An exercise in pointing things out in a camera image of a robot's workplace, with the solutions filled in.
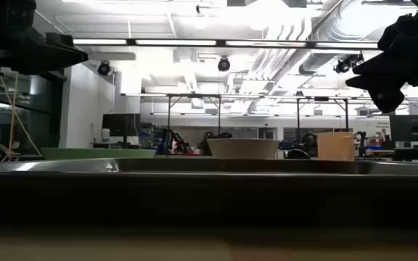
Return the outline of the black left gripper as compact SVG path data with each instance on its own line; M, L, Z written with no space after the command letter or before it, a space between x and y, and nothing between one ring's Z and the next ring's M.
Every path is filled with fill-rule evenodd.
M42 57L42 47L46 42L76 55L44 59ZM25 75L39 75L60 70L85 62L88 59L86 52L74 47L71 35L60 33L46 33L46 38L37 34L21 36L20 38L0 36L0 49L4 53L3 57L0 58L0 67L9 67L12 71Z

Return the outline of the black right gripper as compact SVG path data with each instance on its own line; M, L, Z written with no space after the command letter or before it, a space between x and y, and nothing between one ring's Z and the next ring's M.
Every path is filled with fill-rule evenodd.
M393 112L404 100L401 88L404 84L418 83L417 66L378 54L353 68L356 77L345 81L346 85L371 93L371 98L381 112Z

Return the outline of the pale orange ribbed mug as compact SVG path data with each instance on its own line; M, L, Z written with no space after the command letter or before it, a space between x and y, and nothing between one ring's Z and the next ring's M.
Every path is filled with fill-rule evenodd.
M354 161L354 139L350 132L318 133L317 151L320 160Z

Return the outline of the green plate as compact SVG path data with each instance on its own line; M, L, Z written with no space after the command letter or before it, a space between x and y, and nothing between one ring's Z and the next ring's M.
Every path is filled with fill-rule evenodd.
M148 149L41 148L41 153L46 160L153 158L155 156L155 150Z

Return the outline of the white ceramic bowl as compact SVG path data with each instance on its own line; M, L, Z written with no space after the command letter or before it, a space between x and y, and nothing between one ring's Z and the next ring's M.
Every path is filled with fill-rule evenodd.
M208 140L213 157L223 159L274 159L279 141L260 138L214 138Z

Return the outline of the dark brown serving tray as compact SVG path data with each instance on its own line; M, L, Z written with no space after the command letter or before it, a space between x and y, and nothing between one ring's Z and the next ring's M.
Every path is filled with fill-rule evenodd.
M0 223L418 228L418 164L177 157L0 162Z

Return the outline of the black computer monitor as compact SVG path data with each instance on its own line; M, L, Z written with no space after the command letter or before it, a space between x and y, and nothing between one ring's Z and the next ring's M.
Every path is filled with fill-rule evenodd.
M139 145L140 114L103 114L102 127L110 130L110 137L120 137L119 144L127 149L133 141Z
M418 115L391 115L389 119L393 141L418 142Z

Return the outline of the black chair back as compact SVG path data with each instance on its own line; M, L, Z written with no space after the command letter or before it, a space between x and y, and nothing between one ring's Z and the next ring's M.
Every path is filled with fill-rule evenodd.
M287 159L299 159L299 160L309 160L310 156L307 152L301 150L301 149L291 149L287 153Z

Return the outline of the ceiling light strip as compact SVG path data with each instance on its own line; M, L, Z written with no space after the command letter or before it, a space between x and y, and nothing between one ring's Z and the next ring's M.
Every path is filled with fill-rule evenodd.
M76 46L217 47L247 49L342 49L378 50L368 41L290 41L183 38L74 38Z

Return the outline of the black background frame rig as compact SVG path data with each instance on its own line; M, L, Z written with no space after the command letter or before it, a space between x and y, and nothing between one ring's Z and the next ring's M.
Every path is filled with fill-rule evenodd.
M163 141L167 146L170 146L173 144L173 139L177 138L179 143L184 143L185 140L182 139L180 136L177 136L172 130L171 130L171 108L173 105L177 104L181 98L188 98L188 99L204 99L207 98L210 101L212 99L218 99L218 103L216 104L218 113L218 133L221 132L221 95L220 94L196 94L196 93L188 93L188 94L167 94L168 97L168 111L167 111L167 128L165 132L165 138Z
M301 134L300 134L300 102L305 100L306 103L310 101L315 102L329 102L333 101L336 103L344 112L345 112L345 131L350 130L349 127L349 114L348 114L348 105L351 97L339 97L339 96L302 96L296 98L296 144L300 144Z

